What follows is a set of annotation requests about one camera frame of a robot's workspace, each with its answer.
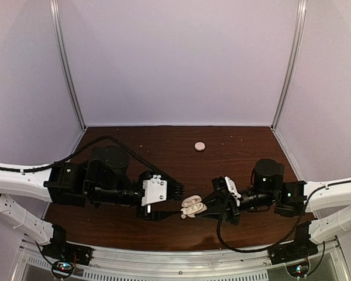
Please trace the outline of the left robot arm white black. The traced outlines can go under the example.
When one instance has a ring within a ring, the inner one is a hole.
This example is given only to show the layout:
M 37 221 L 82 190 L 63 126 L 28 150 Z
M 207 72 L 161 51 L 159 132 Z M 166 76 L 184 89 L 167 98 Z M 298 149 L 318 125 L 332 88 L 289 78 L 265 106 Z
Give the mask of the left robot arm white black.
M 60 260 L 73 251 L 66 232 L 58 225 L 37 218 L 14 200 L 14 196 L 35 198 L 47 203 L 85 207 L 87 201 L 137 209 L 140 218 L 159 221 L 174 213 L 152 211 L 152 205 L 180 201 L 184 186 L 165 172 L 144 162 L 148 168 L 131 180 L 126 172 L 135 154 L 119 146 L 93 148 L 82 163 L 61 160 L 50 165 L 21 166 L 0 163 L 0 217 L 39 245 L 48 246 Z

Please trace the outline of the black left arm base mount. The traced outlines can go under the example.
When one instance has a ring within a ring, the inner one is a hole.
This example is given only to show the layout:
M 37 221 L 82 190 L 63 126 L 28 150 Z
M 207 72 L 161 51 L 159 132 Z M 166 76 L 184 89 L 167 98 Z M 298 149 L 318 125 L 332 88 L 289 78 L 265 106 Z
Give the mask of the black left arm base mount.
M 69 242 L 51 242 L 42 247 L 42 254 L 46 257 L 67 261 L 78 265 L 88 266 L 92 257 L 92 248 Z

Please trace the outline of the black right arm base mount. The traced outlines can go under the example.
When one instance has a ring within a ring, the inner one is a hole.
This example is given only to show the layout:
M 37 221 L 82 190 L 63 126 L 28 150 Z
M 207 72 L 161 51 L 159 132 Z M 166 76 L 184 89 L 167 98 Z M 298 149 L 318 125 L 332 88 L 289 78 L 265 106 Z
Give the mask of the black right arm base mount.
M 269 250 L 272 265 L 305 259 L 318 253 L 318 246 L 312 242 L 291 242 Z

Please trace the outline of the white earbud case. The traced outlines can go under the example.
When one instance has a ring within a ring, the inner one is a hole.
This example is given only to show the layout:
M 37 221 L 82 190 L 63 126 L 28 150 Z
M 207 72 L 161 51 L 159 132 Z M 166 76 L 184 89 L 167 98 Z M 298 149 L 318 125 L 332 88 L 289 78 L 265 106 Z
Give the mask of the white earbud case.
M 206 205 L 198 195 L 190 196 L 181 203 L 181 212 L 186 215 L 186 218 L 195 218 L 198 213 L 206 210 Z

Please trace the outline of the pink earbud case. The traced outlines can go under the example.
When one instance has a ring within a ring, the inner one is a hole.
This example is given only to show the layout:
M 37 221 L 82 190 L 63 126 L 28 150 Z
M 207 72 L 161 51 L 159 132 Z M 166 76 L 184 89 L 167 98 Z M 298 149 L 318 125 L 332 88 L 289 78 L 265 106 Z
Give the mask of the pink earbud case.
M 198 152 L 204 151 L 206 148 L 206 144 L 204 142 L 195 142 L 194 149 Z

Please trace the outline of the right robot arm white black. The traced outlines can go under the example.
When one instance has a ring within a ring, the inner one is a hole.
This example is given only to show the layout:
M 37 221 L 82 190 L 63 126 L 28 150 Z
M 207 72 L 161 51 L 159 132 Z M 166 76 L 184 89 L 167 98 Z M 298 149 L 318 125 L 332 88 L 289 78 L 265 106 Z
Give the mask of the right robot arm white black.
M 300 220 L 306 213 L 315 214 L 324 208 L 340 206 L 341 210 L 311 221 L 305 228 L 306 236 L 300 236 L 289 244 L 288 253 L 296 259 L 310 250 L 311 242 L 320 244 L 351 230 L 351 177 L 285 182 L 284 165 L 262 158 L 252 170 L 250 184 L 246 190 L 239 192 L 228 176 L 214 178 L 214 190 L 201 201 L 203 209 L 197 217 L 237 225 L 241 212 L 257 211 L 261 207 L 273 206 L 276 214 Z

